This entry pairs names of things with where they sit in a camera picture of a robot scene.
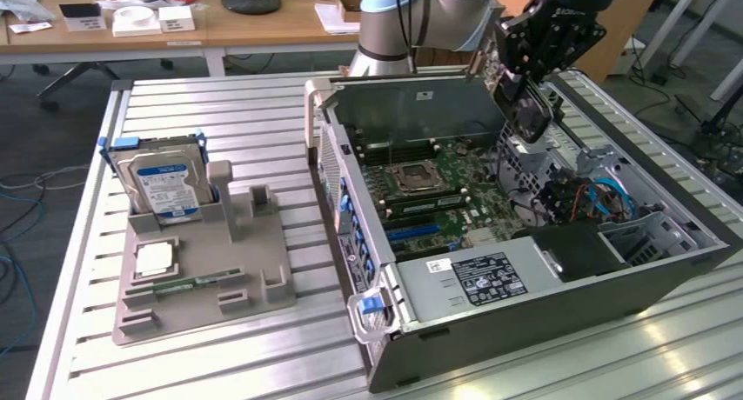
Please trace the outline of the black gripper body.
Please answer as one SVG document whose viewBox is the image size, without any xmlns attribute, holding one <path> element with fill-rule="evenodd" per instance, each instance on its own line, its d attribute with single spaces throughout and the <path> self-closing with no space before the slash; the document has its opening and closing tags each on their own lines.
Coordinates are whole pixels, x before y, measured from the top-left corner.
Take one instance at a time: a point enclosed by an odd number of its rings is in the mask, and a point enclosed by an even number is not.
<svg viewBox="0 0 743 400">
<path fill-rule="evenodd" d="M 552 18 L 566 17 L 570 23 L 595 23 L 598 13 L 614 0 L 530 0 L 522 18 L 528 25 L 543 26 Z"/>
</svg>

